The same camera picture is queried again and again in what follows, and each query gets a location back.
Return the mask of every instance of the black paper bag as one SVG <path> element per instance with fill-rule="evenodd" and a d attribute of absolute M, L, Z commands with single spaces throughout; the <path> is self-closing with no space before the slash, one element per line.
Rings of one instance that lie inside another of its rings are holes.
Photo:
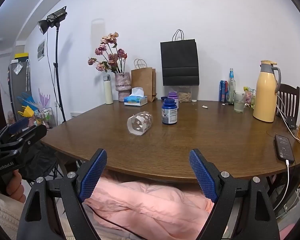
<path fill-rule="evenodd" d="M 161 42 L 164 86 L 198 86 L 199 64 L 195 40 Z"/>

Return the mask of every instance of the pink flower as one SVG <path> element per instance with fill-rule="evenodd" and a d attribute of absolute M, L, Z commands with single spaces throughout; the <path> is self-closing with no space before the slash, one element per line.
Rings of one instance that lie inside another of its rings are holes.
<path fill-rule="evenodd" d="M 109 54 L 108 59 L 109 59 L 108 62 L 110 66 L 116 66 L 119 57 L 118 54 Z"/>
<path fill-rule="evenodd" d="M 118 38 L 119 37 L 119 34 L 118 33 L 114 33 L 114 34 L 112 34 L 112 33 L 110 33 L 109 35 L 108 35 L 108 37 L 106 38 L 106 41 L 108 42 L 108 43 L 111 43 L 111 44 L 113 44 L 113 43 L 117 43 L 117 39 L 116 38 Z"/>
<path fill-rule="evenodd" d="M 108 38 L 108 36 L 102 37 L 102 39 L 101 39 L 101 44 L 108 44 L 107 38 Z"/>
<path fill-rule="evenodd" d="M 118 57 L 122 58 L 123 55 L 124 55 L 124 50 L 123 49 L 118 49 Z"/>
<path fill-rule="evenodd" d="M 93 65 L 95 62 L 97 61 L 97 59 L 96 58 L 90 58 L 89 60 L 88 60 L 88 65 Z"/>
<path fill-rule="evenodd" d="M 106 69 L 106 66 L 102 62 L 99 62 L 98 65 L 96 66 L 96 69 L 98 71 L 104 71 Z"/>
<path fill-rule="evenodd" d="M 97 55 L 102 55 L 104 51 L 107 50 L 107 47 L 105 44 L 100 44 L 100 46 L 98 48 L 96 48 L 95 50 L 95 54 Z"/>

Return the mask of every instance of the finger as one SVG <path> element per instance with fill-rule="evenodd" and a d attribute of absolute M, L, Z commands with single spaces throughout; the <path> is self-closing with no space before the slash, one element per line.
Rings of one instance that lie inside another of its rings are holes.
<path fill-rule="evenodd" d="M 11 195 L 18 189 L 18 187 L 21 184 L 21 180 L 22 177 L 20 173 L 16 173 L 15 175 L 13 175 L 12 179 L 10 180 L 6 188 L 6 192 L 8 195 Z"/>
<path fill-rule="evenodd" d="M 25 191 L 22 185 L 19 185 L 18 189 L 10 195 L 10 198 L 19 200 L 22 197 L 23 192 Z"/>
<path fill-rule="evenodd" d="M 13 175 L 17 175 L 19 173 L 19 169 L 12 171 Z"/>
<path fill-rule="evenodd" d="M 24 194 L 22 194 L 21 198 L 19 198 L 18 201 L 21 203 L 26 202 L 26 196 Z"/>

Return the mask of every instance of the studio light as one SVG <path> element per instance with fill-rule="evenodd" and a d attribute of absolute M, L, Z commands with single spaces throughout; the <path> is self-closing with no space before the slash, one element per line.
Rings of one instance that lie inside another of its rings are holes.
<path fill-rule="evenodd" d="M 64 6 L 63 8 L 61 8 L 60 10 L 48 15 L 46 20 L 41 20 L 38 21 L 38 27 L 41 31 L 42 34 L 45 34 L 49 27 L 56 27 L 57 28 L 57 35 L 56 35 L 56 62 L 53 63 L 55 70 L 56 70 L 56 78 L 57 78 L 57 88 L 58 88 L 58 95 L 59 95 L 59 108 L 61 110 L 62 113 L 62 117 L 63 117 L 63 122 L 66 121 L 66 117 L 65 117 L 65 112 L 63 110 L 63 104 L 62 104 L 62 99 L 61 99 L 61 93 L 60 93 L 60 83 L 59 83 L 59 71 L 58 71 L 58 34 L 59 34 L 59 27 L 60 27 L 60 22 L 62 22 L 66 16 L 67 16 L 67 12 L 66 12 L 66 6 Z"/>
<path fill-rule="evenodd" d="M 46 20 L 38 21 L 38 27 L 42 34 L 45 34 L 49 27 L 56 26 L 57 28 L 60 26 L 60 22 L 63 21 L 66 16 L 66 6 L 61 8 L 60 10 L 48 15 Z"/>

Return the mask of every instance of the blue can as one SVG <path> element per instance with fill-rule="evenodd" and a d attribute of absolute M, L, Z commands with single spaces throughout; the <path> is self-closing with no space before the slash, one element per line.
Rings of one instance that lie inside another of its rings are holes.
<path fill-rule="evenodd" d="M 172 125 L 177 123 L 177 108 L 177 103 L 173 98 L 166 98 L 163 101 L 161 109 L 163 124 Z"/>
<path fill-rule="evenodd" d="M 227 102 L 228 82 L 221 80 L 219 84 L 219 101 Z"/>

